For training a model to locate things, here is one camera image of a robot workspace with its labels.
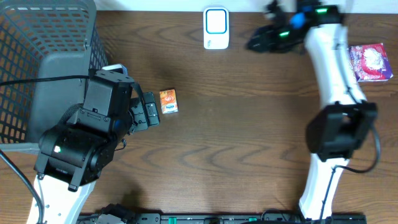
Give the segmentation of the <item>small orange juice carton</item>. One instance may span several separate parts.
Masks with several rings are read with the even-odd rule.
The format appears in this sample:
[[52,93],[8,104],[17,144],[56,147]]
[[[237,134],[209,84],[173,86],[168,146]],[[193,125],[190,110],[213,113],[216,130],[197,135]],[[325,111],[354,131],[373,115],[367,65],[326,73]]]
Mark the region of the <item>small orange juice carton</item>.
[[163,114],[177,113],[178,103],[176,91],[174,89],[160,91],[160,104]]

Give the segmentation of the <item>purple snack packet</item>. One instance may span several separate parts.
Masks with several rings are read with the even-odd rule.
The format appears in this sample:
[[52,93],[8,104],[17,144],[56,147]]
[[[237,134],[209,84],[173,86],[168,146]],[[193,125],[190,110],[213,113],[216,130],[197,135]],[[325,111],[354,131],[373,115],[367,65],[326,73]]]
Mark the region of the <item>purple snack packet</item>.
[[348,52],[358,82],[383,82],[393,77],[383,43],[353,45]]

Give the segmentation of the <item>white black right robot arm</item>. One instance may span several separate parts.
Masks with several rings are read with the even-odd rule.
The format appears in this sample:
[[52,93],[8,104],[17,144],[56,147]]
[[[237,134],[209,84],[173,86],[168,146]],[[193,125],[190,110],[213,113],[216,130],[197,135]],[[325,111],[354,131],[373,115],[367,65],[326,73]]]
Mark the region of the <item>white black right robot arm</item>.
[[377,106],[367,100],[349,65],[348,28],[338,6],[299,1],[296,13],[288,16],[272,1],[264,12],[271,23],[255,31],[247,49],[282,54],[303,45],[314,67],[320,111],[305,130],[310,167],[298,208],[303,223],[331,223],[340,177],[368,134],[374,138],[376,159],[381,156],[374,127]]

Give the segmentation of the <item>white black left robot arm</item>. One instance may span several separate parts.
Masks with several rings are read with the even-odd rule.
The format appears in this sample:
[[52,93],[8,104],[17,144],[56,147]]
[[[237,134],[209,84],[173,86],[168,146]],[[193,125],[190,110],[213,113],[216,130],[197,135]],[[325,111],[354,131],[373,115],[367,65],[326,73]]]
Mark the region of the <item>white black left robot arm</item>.
[[154,94],[139,84],[90,81],[84,103],[40,137],[34,166],[39,221],[75,223],[118,144],[159,123]]

